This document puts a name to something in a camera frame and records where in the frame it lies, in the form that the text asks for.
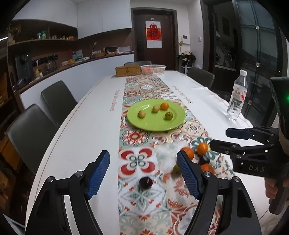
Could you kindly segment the person's right hand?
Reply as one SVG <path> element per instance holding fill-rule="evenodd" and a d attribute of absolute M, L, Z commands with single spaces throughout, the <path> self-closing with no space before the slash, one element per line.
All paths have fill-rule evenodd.
<path fill-rule="evenodd" d="M 277 192 L 278 192 L 278 187 L 276 186 L 276 180 L 265 178 L 264 185 L 266 188 L 266 197 L 268 197 L 269 199 L 275 199 Z"/>

